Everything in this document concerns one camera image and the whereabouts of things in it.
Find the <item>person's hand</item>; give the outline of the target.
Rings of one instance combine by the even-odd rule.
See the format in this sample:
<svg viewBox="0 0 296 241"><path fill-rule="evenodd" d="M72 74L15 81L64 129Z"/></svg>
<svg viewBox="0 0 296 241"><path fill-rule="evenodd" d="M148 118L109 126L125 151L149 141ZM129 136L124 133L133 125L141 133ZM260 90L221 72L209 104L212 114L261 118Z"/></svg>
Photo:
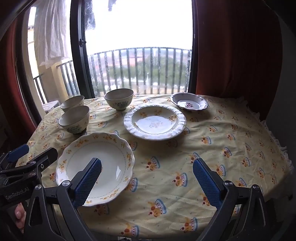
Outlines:
<svg viewBox="0 0 296 241"><path fill-rule="evenodd" d="M23 233L26 219L26 211L21 203L19 203L15 208L15 217L15 224L17 228L21 231L21 233Z"/></svg>

